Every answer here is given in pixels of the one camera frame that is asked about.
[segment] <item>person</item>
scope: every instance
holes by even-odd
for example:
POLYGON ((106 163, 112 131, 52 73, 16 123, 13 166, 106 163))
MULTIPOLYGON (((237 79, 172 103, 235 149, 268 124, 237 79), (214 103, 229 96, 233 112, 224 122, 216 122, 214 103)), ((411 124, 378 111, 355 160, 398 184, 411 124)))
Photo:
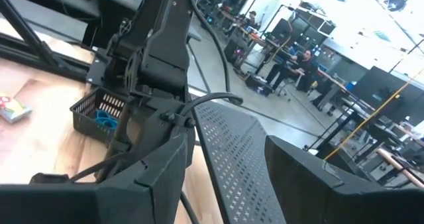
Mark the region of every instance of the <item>person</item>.
POLYGON ((291 56, 293 61, 296 61, 297 64, 289 67, 283 64, 275 64, 268 76, 266 77, 266 84, 271 85, 272 80, 277 76, 278 72, 280 75, 278 76, 276 82, 272 86, 272 89, 275 91, 280 83, 286 78, 297 79, 299 77, 299 71, 304 74, 308 73, 312 69, 311 59, 312 59, 312 51, 306 50, 301 56, 291 56))
POLYGON ((254 27, 255 26, 255 22, 256 22, 256 12, 255 11, 251 11, 251 12, 249 12, 249 18, 243 18, 240 22, 233 23, 230 26, 230 28, 226 32, 224 32, 224 33, 225 33, 225 35, 229 36, 229 35, 231 35, 234 32, 234 30, 237 27, 240 27, 240 26, 242 26, 242 27, 247 27, 247 26, 254 27))

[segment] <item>plastic basket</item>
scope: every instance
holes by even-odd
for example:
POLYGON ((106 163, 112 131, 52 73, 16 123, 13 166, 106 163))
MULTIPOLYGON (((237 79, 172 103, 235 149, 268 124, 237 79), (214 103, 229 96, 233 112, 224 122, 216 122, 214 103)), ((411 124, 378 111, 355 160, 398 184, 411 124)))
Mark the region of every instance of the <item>plastic basket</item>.
POLYGON ((124 104, 125 100, 118 95, 100 87, 96 88, 70 108, 74 114, 74 129, 108 145, 115 129, 99 123, 97 114, 104 111, 117 122, 124 104))

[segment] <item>monitor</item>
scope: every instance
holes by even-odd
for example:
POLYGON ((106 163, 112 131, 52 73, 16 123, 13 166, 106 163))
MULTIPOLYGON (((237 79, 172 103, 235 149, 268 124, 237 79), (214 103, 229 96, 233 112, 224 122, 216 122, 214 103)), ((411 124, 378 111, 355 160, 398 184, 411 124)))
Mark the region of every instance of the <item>monitor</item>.
MULTIPOLYGON (((374 66, 356 83, 352 93, 377 109, 406 82, 374 66)), ((380 111, 380 114, 395 123, 400 123, 407 116, 411 116, 411 108, 414 107, 423 92, 421 88, 409 84, 380 111)))
POLYGON ((276 38, 280 44, 283 44, 290 35, 290 26, 287 20, 280 19, 272 30, 271 35, 276 38))

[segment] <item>colorful box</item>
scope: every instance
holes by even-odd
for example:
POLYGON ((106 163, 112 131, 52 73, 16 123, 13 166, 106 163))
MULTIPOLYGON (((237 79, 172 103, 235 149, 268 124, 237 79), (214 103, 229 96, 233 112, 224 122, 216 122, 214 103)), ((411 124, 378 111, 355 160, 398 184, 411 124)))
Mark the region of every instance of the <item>colorful box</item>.
POLYGON ((0 116, 7 122, 14 123, 31 113, 32 109, 13 97, 0 92, 0 116))

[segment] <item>perforated metal plate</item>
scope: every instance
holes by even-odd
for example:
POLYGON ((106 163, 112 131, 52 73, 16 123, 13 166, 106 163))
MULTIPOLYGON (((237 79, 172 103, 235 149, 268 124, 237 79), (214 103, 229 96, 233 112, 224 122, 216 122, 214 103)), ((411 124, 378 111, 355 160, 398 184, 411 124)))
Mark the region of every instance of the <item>perforated metal plate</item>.
POLYGON ((258 120, 218 103, 195 109, 197 130, 225 223, 286 223, 264 157, 258 120))

